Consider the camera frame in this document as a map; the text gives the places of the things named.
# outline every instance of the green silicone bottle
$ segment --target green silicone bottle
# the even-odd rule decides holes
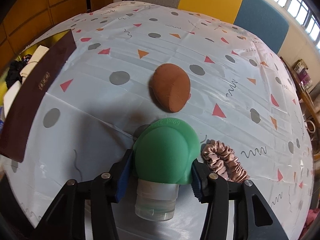
[[[139,177],[135,212],[153,221],[173,217],[179,184],[190,184],[191,165],[200,153],[196,132],[177,118],[150,125],[133,146]]]

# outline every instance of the metal screw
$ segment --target metal screw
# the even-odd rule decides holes
[[[217,179],[219,176],[217,175],[217,174],[215,174],[215,173],[210,173],[209,174],[209,178],[210,179]]]
[[[253,182],[251,180],[249,180],[249,179],[246,179],[244,181],[244,184],[246,184],[248,187],[251,187],[253,185]]]
[[[101,178],[103,179],[109,179],[111,177],[111,174],[109,172],[105,172],[101,174]]]
[[[72,186],[72,185],[74,185],[76,183],[76,181],[74,180],[74,179],[69,179],[68,181],[67,181],[67,185],[68,186]]]

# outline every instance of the rose gold scrunchie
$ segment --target rose gold scrunchie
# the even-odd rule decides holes
[[[250,177],[247,175],[247,171],[243,169],[238,157],[235,156],[234,150],[229,145],[225,146],[220,141],[211,140],[202,151],[203,158],[207,161],[209,168],[223,177],[225,180],[234,182],[243,182]],[[230,178],[226,171],[226,164],[230,171]]]

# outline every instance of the brown clay object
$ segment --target brown clay object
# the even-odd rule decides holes
[[[159,103],[170,112],[176,113],[189,98],[190,79],[182,68],[166,63],[157,67],[151,87]]]

